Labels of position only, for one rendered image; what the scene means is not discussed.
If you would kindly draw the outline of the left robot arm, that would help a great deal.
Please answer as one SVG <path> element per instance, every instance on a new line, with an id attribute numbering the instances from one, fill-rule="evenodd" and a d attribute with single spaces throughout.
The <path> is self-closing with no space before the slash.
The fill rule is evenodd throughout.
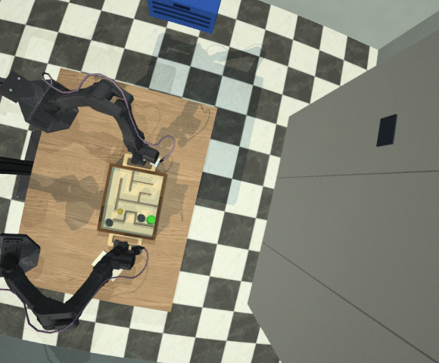
<path id="1" fill-rule="evenodd" d="M 134 97 L 124 89 L 122 90 L 126 96 L 127 103 L 129 102 L 128 105 L 130 115 L 135 123 L 131 106 Z M 51 94 L 48 94 L 50 92 Z M 93 85 L 90 85 L 87 88 L 81 88 L 78 92 L 70 92 L 66 94 L 58 92 L 56 89 L 51 87 L 47 94 L 47 97 L 46 95 L 44 97 L 45 100 L 44 98 L 42 99 L 40 105 L 32 115 L 31 121 L 44 128 L 48 128 L 58 111 L 66 112 L 73 107 L 91 107 L 93 110 L 96 110 L 100 113 L 115 116 L 114 119 L 117 121 L 123 134 L 123 143 L 126 145 L 129 152 L 131 152 L 135 157 L 142 156 L 143 160 L 147 160 L 150 163 L 155 164 L 157 162 L 160 152 L 152 147 L 149 147 L 148 144 L 144 143 L 143 140 L 138 137 L 139 134 L 140 137 L 145 140 L 143 132 L 139 130 L 136 123 L 135 127 L 138 131 L 138 134 L 135 130 L 121 90 L 119 90 L 111 81 L 101 79 L 100 82 L 94 82 Z M 113 103 L 110 101 L 113 96 L 123 98 L 123 100 L 117 99 Z M 38 114 L 39 111 L 40 114 Z M 48 119 L 48 117 L 50 118 Z M 119 119 L 117 117 L 119 117 Z"/>

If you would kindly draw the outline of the wooden maze board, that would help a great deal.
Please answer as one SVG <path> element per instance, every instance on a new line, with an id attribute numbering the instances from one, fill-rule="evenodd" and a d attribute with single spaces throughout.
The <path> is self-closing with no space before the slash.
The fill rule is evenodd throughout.
<path id="1" fill-rule="evenodd" d="M 97 231 L 109 234 L 108 246 L 114 246 L 114 235 L 155 240 L 167 174 L 128 166 L 132 154 L 125 154 L 123 165 L 110 163 Z"/>

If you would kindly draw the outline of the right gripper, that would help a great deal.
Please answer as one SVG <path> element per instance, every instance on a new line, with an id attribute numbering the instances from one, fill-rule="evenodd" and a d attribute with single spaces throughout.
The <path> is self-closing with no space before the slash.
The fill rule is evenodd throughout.
<path id="1" fill-rule="evenodd" d="M 128 242 L 126 242 L 126 241 L 115 240 L 114 241 L 114 246 L 113 246 L 112 250 L 118 250 L 120 253 L 122 253 L 122 252 L 124 252 L 124 253 L 134 253 L 135 255 L 140 255 L 139 247 L 134 247 L 131 250 L 128 250 L 129 249 L 129 245 L 127 246 L 127 244 L 128 244 Z"/>

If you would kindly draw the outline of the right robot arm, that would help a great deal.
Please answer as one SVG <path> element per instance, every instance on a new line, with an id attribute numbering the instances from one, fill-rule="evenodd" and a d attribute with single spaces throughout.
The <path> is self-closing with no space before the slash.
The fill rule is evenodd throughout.
<path id="1" fill-rule="evenodd" d="M 110 280 L 104 282 L 113 276 L 113 270 L 131 270 L 135 264 L 135 254 L 120 253 L 118 250 L 109 251 L 93 267 L 90 276 L 78 291 L 68 301 L 63 303 L 51 297 L 47 299 L 29 281 L 24 270 L 19 266 L 22 243 L 22 239 L 3 239 L 0 258 L 0 278 L 4 277 L 8 287 L 18 294 L 34 315 L 37 315 L 37 321 L 44 330 L 63 329 L 77 317 L 75 323 L 67 329 L 76 328 L 79 325 L 79 317 L 83 313 L 82 310 L 85 309 L 84 307 L 87 302 L 97 292 L 99 287 L 101 289 Z M 7 249 L 5 249 L 6 247 Z M 104 284 L 102 285 L 102 283 Z"/>

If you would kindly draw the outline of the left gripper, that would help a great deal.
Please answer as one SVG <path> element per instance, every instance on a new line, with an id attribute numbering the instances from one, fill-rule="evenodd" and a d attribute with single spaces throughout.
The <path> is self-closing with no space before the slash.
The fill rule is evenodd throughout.
<path id="1" fill-rule="evenodd" d="M 150 163 L 150 164 L 157 167 L 157 164 L 159 163 L 159 161 L 160 161 L 160 158 L 157 159 L 157 162 L 155 164 L 153 164 L 153 163 Z M 131 159 L 132 164 L 138 164 L 138 165 L 144 166 L 146 164 L 146 162 L 147 162 L 147 160 L 143 160 L 142 156 L 135 158 L 135 156 L 132 155 L 132 159 Z"/>

